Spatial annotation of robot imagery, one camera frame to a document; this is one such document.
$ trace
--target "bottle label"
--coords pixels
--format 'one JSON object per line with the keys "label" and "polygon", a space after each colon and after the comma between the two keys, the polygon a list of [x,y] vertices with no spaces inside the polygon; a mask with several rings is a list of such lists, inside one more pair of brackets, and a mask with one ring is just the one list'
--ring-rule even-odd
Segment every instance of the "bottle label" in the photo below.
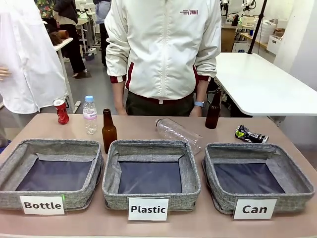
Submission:
{"label": "bottle label", "polygon": [[97,113],[84,113],[84,119],[95,120],[97,119]]}

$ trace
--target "red can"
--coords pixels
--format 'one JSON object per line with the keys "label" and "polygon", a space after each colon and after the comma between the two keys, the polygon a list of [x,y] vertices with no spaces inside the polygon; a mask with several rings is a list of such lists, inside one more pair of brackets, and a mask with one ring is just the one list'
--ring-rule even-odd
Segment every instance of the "red can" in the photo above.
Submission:
{"label": "red can", "polygon": [[56,107],[57,115],[58,115],[58,123],[65,125],[69,122],[69,116],[66,110],[66,103],[63,98],[56,98],[53,101],[53,106]]}

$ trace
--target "blue bottle cap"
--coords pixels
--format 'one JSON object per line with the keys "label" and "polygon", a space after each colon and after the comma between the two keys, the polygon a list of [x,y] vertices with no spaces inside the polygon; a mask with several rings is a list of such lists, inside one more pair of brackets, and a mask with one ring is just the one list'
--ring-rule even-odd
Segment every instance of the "blue bottle cap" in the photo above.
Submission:
{"label": "blue bottle cap", "polygon": [[86,103],[92,103],[94,101],[94,97],[93,96],[86,96],[85,97],[85,102]]}

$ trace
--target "basket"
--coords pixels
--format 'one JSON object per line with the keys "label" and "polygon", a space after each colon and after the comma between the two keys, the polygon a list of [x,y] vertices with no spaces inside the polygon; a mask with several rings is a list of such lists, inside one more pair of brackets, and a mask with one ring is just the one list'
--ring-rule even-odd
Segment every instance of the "basket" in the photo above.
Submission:
{"label": "basket", "polygon": [[114,210],[128,210],[130,197],[168,197],[170,211],[191,211],[201,191],[190,145],[178,140],[113,142],[102,187]]}
{"label": "basket", "polygon": [[22,195],[63,195],[65,210],[84,209],[103,163],[96,141],[24,140],[0,167],[0,209],[22,210]]}
{"label": "basket", "polygon": [[261,143],[211,143],[206,175],[215,208],[233,213],[236,199],[277,199],[274,212],[298,212],[315,189],[279,146]]}

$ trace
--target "person in white jacket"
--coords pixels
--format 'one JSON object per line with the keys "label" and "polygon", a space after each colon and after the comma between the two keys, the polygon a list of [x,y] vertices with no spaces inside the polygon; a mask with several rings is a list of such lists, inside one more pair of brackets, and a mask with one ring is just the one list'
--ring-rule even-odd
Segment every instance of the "person in white jacket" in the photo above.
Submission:
{"label": "person in white jacket", "polygon": [[[0,0],[0,94],[16,119],[65,98],[61,64],[34,0]],[[27,120],[20,120],[20,127]]]}
{"label": "person in white jacket", "polygon": [[112,0],[105,26],[119,115],[201,116],[220,53],[219,0]]}

